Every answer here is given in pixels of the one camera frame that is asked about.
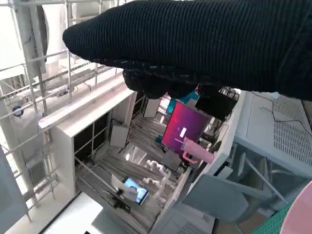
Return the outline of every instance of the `pink screen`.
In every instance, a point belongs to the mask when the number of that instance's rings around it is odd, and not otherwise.
[[[182,143],[179,141],[187,137],[196,142],[209,120],[210,117],[177,102],[161,142],[182,155]]]

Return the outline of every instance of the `small screen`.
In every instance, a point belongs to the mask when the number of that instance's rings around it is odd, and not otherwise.
[[[148,191],[141,186],[139,186],[134,180],[129,177],[124,179],[124,184],[137,192],[136,202],[137,204],[141,204],[146,196],[148,195]]]
[[[184,138],[197,142],[210,119],[211,117],[177,102],[161,143],[182,155],[184,151],[181,150],[181,146]]]

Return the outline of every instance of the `green mat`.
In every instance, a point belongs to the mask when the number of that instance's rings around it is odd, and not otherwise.
[[[254,230],[252,234],[279,234],[284,218],[293,203],[287,204],[282,210],[274,214],[261,227]]]

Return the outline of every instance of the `pink object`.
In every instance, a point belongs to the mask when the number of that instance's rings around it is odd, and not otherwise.
[[[284,219],[280,234],[312,233],[312,181],[301,191]]]
[[[215,158],[214,154],[206,151],[203,147],[197,145],[194,141],[187,138],[184,138],[184,142],[181,149],[184,150],[183,158],[192,164],[197,163],[197,161],[191,160],[190,158],[186,157],[187,154],[190,154],[198,159],[204,160],[209,164],[212,163]]]

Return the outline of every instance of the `black cable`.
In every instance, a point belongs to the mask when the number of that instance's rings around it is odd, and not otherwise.
[[[279,120],[279,119],[276,119],[275,118],[275,115],[274,115],[274,101],[272,101],[271,99],[267,98],[267,97],[263,97],[263,96],[260,96],[254,92],[251,92],[252,94],[256,95],[257,97],[260,97],[260,98],[263,98],[263,99],[266,99],[266,100],[269,100],[270,102],[272,102],[272,115],[273,115],[273,119],[275,122],[299,122],[301,124],[301,126],[303,127],[303,129],[312,137],[312,134],[309,133],[309,131],[306,129],[306,127],[303,125],[303,123],[300,121],[300,120],[297,120],[297,119],[292,119],[292,120]]]

